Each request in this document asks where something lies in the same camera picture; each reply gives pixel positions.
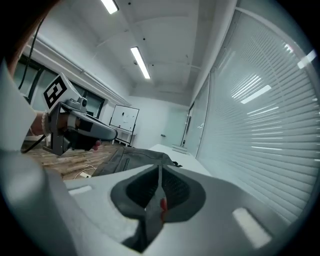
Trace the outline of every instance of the white ceiling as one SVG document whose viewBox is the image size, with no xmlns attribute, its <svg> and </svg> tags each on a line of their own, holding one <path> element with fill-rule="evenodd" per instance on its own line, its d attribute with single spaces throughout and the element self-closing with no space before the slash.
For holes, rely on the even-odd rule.
<svg viewBox="0 0 320 256">
<path fill-rule="evenodd" d="M 109 14 L 101 0 L 67 0 L 91 30 L 97 55 L 112 52 L 133 87 L 155 92 L 192 91 L 213 21 L 214 0 L 115 0 Z M 134 64 L 130 48 L 138 46 L 151 79 Z"/>
</svg>

